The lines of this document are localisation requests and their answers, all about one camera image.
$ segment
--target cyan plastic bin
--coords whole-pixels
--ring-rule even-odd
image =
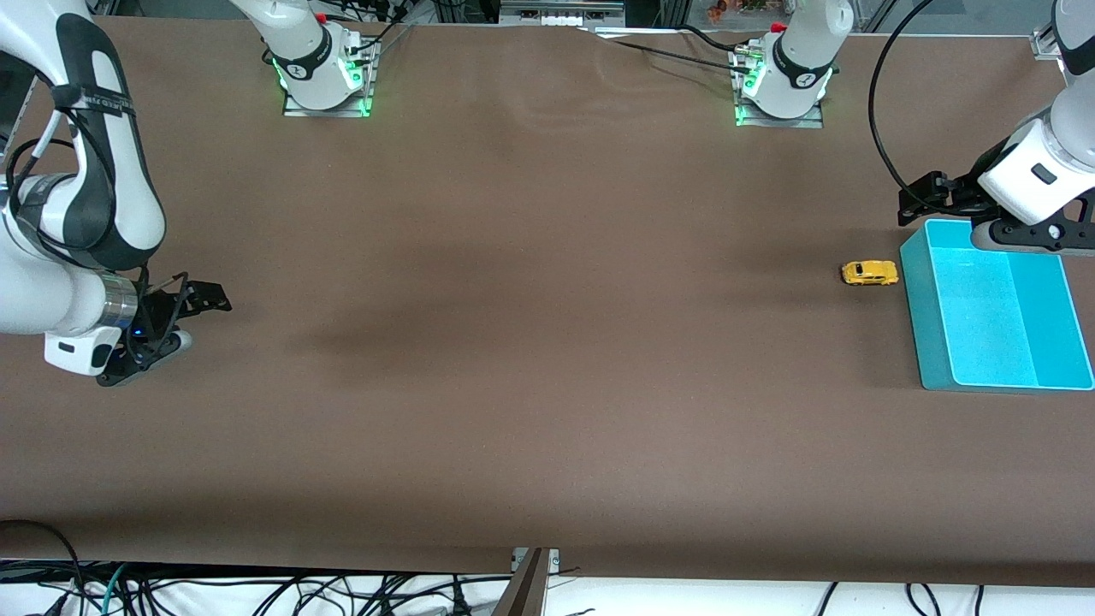
[[[1061,257],[979,249],[970,228],[927,220],[901,246],[924,388],[1095,388]]]

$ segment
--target brown paper sheet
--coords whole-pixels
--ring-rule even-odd
[[[839,281],[911,232],[866,125],[880,38],[808,131],[550,27],[416,28],[373,117],[284,118],[249,23],[104,24],[169,219],[153,277],[235,311],[117,391],[0,338],[4,516],[93,559],[1095,581],[1093,398],[924,392],[903,289]],[[909,39],[879,121],[908,179],[958,174],[1062,83],[1022,38]]]

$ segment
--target yellow toy car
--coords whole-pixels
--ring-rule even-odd
[[[892,260],[852,260],[840,268],[844,281],[854,284],[891,284],[899,278]]]

